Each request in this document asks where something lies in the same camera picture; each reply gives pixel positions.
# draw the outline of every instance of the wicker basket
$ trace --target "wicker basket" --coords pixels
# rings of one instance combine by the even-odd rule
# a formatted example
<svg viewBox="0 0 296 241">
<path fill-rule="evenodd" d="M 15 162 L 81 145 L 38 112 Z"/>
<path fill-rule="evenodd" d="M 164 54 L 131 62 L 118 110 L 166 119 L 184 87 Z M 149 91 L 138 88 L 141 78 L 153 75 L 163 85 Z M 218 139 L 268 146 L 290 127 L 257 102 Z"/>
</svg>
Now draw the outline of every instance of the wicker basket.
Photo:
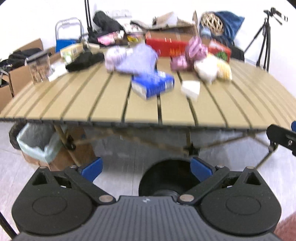
<svg viewBox="0 0 296 241">
<path fill-rule="evenodd" d="M 222 21 L 213 12 L 204 12 L 200 22 L 203 27 L 208 27 L 216 36 L 220 36 L 224 32 Z"/>
</svg>

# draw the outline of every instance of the metal pin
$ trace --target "metal pin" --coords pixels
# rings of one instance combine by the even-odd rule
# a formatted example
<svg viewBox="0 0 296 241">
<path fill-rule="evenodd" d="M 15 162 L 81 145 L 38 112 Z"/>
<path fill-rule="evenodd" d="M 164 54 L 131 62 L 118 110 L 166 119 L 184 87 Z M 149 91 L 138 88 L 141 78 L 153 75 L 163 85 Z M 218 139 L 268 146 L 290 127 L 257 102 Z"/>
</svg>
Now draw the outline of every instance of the metal pin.
<svg viewBox="0 0 296 241">
<path fill-rule="evenodd" d="M 180 196 L 180 200 L 183 202 L 192 202 L 194 200 L 194 196 L 190 194 L 183 194 Z"/>
<path fill-rule="evenodd" d="M 113 197 L 111 195 L 102 195 L 99 197 L 99 200 L 101 202 L 111 202 L 113 200 Z"/>
</svg>

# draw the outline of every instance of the white wall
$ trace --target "white wall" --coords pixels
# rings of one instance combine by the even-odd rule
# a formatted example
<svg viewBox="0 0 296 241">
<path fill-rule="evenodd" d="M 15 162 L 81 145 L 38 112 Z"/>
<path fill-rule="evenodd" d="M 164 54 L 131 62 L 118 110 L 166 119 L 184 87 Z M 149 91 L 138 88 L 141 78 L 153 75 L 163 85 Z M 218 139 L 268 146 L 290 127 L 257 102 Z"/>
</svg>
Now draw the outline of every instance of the white wall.
<svg viewBox="0 0 296 241">
<path fill-rule="evenodd" d="M 237 34 L 235 43 L 245 49 L 255 33 L 264 22 L 264 9 L 275 7 L 289 17 L 288 23 L 280 26 L 275 19 L 271 24 L 271 60 L 270 73 L 274 75 L 288 90 L 296 96 L 296 66 L 294 43 L 296 39 L 296 10 L 286 0 L 183 0 L 171 2 L 164 0 L 139 1 L 122 0 L 89 0 L 91 17 L 95 10 L 129 9 L 133 19 L 151 23 L 154 16 L 174 11 L 184 20 L 191 20 L 194 10 L 200 16 L 204 11 L 228 10 L 244 16 L 245 21 Z M 2 30 L 0 39 L 0 58 L 6 58 L 16 48 L 41 38 L 44 47 L 55 45 L 54 26 L 58 20 L 78 17 L 86 30 L 86 17 L 83 0 L 6 0 L 0 6 L 1 25 L 7 24 Z M 60 37 L 78 35 L 78 28 L 71 27 L 60 31 Z M 248 50 L 245 57 L 256 62 L 263 37 L 260 35 Z"/>
</svg>

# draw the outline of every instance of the gray tile floor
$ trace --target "gray tile floor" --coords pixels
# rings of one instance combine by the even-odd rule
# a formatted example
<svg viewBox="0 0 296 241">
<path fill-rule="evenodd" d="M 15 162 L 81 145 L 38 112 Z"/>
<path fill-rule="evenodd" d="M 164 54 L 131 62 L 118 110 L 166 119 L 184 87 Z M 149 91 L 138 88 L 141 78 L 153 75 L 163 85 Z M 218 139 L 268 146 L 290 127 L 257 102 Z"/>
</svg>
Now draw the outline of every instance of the gray tile floor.
<svg viewBox="0 0 296 241">
<path fill-rule="evenodd" d="M 34 173 L 34 169 L 25 162 L 21 153 L 13 149 L 9 143 L 8 131 L 11 123 L 0 123 L 0 199 L 1 212 L 8 222 L 16 229 L 11 216 L 11 207 L 16 197 Z M 179 131 L 139 131 L 157 142 L 176 146 L 185 145 L 185 135 Z M 202 131 L 192 134 L 194 144 L 200 145 L 222 140 L 234 133 Z M 94 181 L 96 185 L 114 195 L 137 195 L 138 185 L 143 173 L 153 163 L 170 157 L 169 152 L 134 144 L 118 136 L 112 136 L 93 143 L 95 153 L 103 157 L 102 174 Z M 224 164 L 231 170 L 243 170 L 245 166 L 255 166 L 266 154 L 267 148 L 251 139 L 202 150 L 200 157 L 212 165 Z M 283 147 L 271 156 L 260 169 L 260 173 L 275 193 L 282 206 L 282 217 L 296 211 L 296 158 Z M 1 230 L 2 241 L 9 240 Z"/>
</svg>

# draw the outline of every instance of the wall socket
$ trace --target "wall socket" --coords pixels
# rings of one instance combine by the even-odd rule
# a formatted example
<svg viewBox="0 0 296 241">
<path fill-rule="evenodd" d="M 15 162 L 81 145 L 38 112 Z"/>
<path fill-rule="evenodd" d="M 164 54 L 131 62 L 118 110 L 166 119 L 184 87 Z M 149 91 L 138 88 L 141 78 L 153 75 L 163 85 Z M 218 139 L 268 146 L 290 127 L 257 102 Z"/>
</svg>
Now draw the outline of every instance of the wall socket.
<svg viewBox="0 0 296 241">
<path fill-rule="evenodd" d="M 131 18 L 131 12 L 127 9 L 105 11 L 106 15 L 111 18 Z"/>
</svg>

